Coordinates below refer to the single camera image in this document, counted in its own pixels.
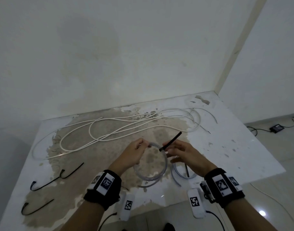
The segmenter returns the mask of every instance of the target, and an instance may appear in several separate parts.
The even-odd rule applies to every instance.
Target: black wristband
[[[216,168],[205,175],[205,181],[215,201],[224,208],[231,201],[244,198],[242,188],[236,179],[223,169]]]
[[[113,171],[104,170],[99,178],[95,177],[90,186],[87,189],[84,200],[98,203],[104,210],[118,202],[121,178]]]

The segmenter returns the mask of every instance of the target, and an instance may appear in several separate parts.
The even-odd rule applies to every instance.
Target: white cable
[[[202,108],[196,108],[196,107],[193,107],[193,108],[186,108],[186,109],[179,109],[179,108],[164,109],[164,110],[159,111],[159,112],[154,112],[154,113],[148,114],[146,118],[143,118],[143,119],[141,119],[141,120],[123,120],[123,119],[125,119],[125,118],[131,118],[131,117],[136,117],[136,116],[144,116],[144,115],[146,115],[146,114],[137,114],[137,115],[127,116],[127,117],[118,117],[118,118],[103,118],[103,117],[100,117],[100,118],[95,119],[95,120],[87,120],[87,121],[82,121],[82,122],[78,122],[78,123],[75,123],[75,124],[67,125],[67,126],[64,126],[64,127],[62,127],[62,128],[66,128],[66,127],[74,126],[74,125],[81,124],[81,123],[87,123],[87,124],[83,124],[82,126],[79,126],[79,127],[75,128],[75,129],[73,129],[72,131],[68,132],[64,137],[61,138],[60,143],[59,143],[59,146],[60,146],[60,148],[61,148],[63,151],[65,151],[64,153],[59,154],[59,155],[55,155],[55,156],[51,156],[51,157],[46,157],[46,158],[37,158],[37,157],[35,156],[35,153],[34,153],[34,151],[35,151],[35,147],[36,147],[36,146],[37,146],[37,145],[38,145],[38,144],[39,144],[39,143],[40,143],[45,137],[47,137],[48,135],[54,133],[55,131],[58,131],[58,130],[62,129],[62,128],[58,128],[58,129],[56,129],[56,130],[50,132],[50,133],[47,134],[46,136],[44,136],[41,140],[39,140],[39,141],[38,141],[38,142],[32,147],[31,154],[32,154],[32,157],[33,157],[34,159],[37,159],[37,160],[51,159],[51,158],[55,158],[55,157],[58,157],[58,156],[67,155],[67,154],[69,154],[69,153],[71,153],[71,152],[79,151],[79,150],[84,149],[84,148],[86,148],[86,147],[88,147],[88,146],[90,146],[90,145],[92,145],[92,144],[94,144],[94,143],[97,143],[97,142],[99,142],[99,141],[101,141],[101,142],[106,142],[106,141],[111,141],[111,140],[117,140],[117,139],[120,139],[120,138],[123,138],[123,137],[129,136],[129,135],[132,135],[132,134],[135,134],[135,133],[138,133],[138,132],[141,132],[141,131],[144,131],[144,130],[150,129],[150,128],[155,128],[155,127],[166,127],[166,128],[175,129],[175,130],[178,130],[178,131],[181,131],[181,132],[192,132],[192,131],[195,131],[196,129],[198,129],[199,126],[200,126],[200,123],[201,123],[201,116],[200,116],[200,114],[199,114],[195,109],[202,109]],[[174,111],[183,111],[183,112],[186,113],[186,115],[184,115],[184,116],[181,116],[181,115],[173,115],[173,116],[157,116],[157,117],[154,117],[154,116],[157,115],[157,114],[162,114],[162,113],[166,113],[166,112],[174,112]],[[192,114],[191,114],[192,112],[195,112],[195,113],[197,114],[197,116],[198,116],[198,118],[199,118],[199,120],[198,120],[197,122],[195,121],[194,117],[192,116]],[[167,125],[155,125],[155,126],[147,127],[147,128],[144,128],[144,129],[141,129],[141,130],[138,130],[138,131],[135,131],[135,132],[132,132],[132,133],[126,134],[126,135],[124,135],[124,136],[120,136],[120,137],[117,137],[117,138],[112,138],[112,139],[105,140],[105,138],[107,138],[108,136],[111,136],[111,135],[113,135],[113,134],[121,133],[121,132],[128,131],[128,130],[132,130],[132,129],[138,128],[138,127],[140,127],[140,126],[143,126],[143,125],[145,125],[145,124],[147,124],[147,123],[149,123],[149,122],[152,122],[152,121],[158,120],[158,119],[162,119],[162,118],[183,118],[183,117],[186,117],[186,118],[192,120],[193,123],[196,124],[196,126],[195,126],[194,128],[192,128],[192,129],[190,129],[190,130],[180,130],[180,129],[178,129],[178,128],[171,127],[171,126],[167,126]],[[123,122],[130,122],[130,124],[127,124],[127,125],[125,125],[125,126],[119,128],[119,129],[117,129],[117,130],[111,132],[110,134],[106,134],[106,135],[103,135],[103,136],[101,136],[101,137],[95,138],[95,137],[92,136],[92,134],[91,134],[91,126],[92,126],[94,123],[96,123],[96,122],[98,122],[98,121],[102,121],[102,120],[117,120],[117,121],[123,121]],[[144,122],[143,124],[140,124],[140,125],[138,125],[138,126],[132,127],[132,128],[124,129],[124,128],[130,126],[130,125],[137,124],[137,123],[140,123],[140,122],[143,122],[143,121],[146,121],[146,122]],[[77,148],[77,149],[75,149],[75,150],[68,150],[68,149],[65,149],[65,148],[62,146],[62,141],[64,140],[64,138],[65,138],[66,136],[68,136],[70,133],[76,131],[77,129],[82,128],[82,127],[87,126],[87,125],[90,125],[90,126],[89,126],[89,129],[88,129],[88,132],[89,132],[89,135],[93,138],[93,140],[92,140],[91,142],[89,142],[89,143],[87,143],[87,144],[85,144],[85,145],[83,145],[83,146],[81,146],[81,147],[79,147],[79,148]]]
[[[256,190],[258,190],[259,192],[263,193],[264,195],[267,195],[269,198],[273,199],[275,202],[277,202],[278,204],[280,204],[282,206],[282,208],[284,208],[284,210],[287,212],[287,214],[290,216],[291,220],[294,222],[294,218],[291,216],[291,214],[288,212],[288,210],[284,207],[283,204],[281,204],[276,198],[272,197],[271,195],[261,191],[260,189],[258,189],[257,187],[255,187],[252,183],[250,183],[251,186],[253,186]]]

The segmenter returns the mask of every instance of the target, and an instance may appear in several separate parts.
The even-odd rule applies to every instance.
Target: floor
[[[294,123],[290,118],[279,118],[259,125],[252,125],[255,128],[268,130],[275,124],[292,126]],[[286,173],[263,179],[253,183],[261,191],[276,198],[294,218],[294,127],[285,128],[274,134],[258,130],[258,140],[272,153],[272,155],[283,165]],[[243,185],[246,199],[258,211],[266,213],[265,218],[279,231],[294,231],[294,223],[287,212],[274,200],[257,191],[252,185]],[[215,213],[224,221],[225,229],[234,231],[224,210],[216,204],[207,204],[208,210]],[[174,225],[176,231],[181,230],[222,230],[220,223],[211,214],[204,219],[195,219],[188,202],[179,203],[170,207],[148,212],[142,215],[131,217],[127,222],[115,222],[104,225],[101,229],[121,231],[161,231],[165,223]]]

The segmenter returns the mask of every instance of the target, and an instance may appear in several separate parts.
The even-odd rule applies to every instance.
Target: person's left hand
[[[121,176],[127,169],[140,163],[140,159],[148,146],[149,142],[143,138],[131,142],[108,169]]]

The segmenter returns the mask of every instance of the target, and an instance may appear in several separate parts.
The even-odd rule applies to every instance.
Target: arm
[[[217,168],[189,143],[176,140],[166,150],[167,157],[176,156],[171,159],[171,163],[186,163],[201,177],[205,177],[208,172]],[[276,231],[244,198],[233,200],[224,208],[224,211],[236,231]]]
[[[108,169],[121,176],[140,162],[148,145],[149,142],[142,138],[131,142]],[[84,201],[60,231],[97,230],[103,213],[104,208],[101,205]]]

